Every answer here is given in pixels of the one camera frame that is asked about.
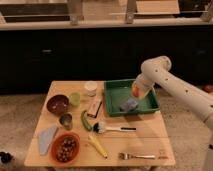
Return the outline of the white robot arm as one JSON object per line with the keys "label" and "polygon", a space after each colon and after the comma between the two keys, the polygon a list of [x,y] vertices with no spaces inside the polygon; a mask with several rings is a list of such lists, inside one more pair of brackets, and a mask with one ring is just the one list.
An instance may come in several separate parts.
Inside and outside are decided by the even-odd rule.
{"label": "white robot arm", "polygon": [[141,64],[141,73],[132,84],[132,94],[143,99],[157,83],[187,105],[211,131],[203,171],[213,171],[213,96],[172,75],[169,72],[171,66],[171,60],[167,56],[145,60]]}

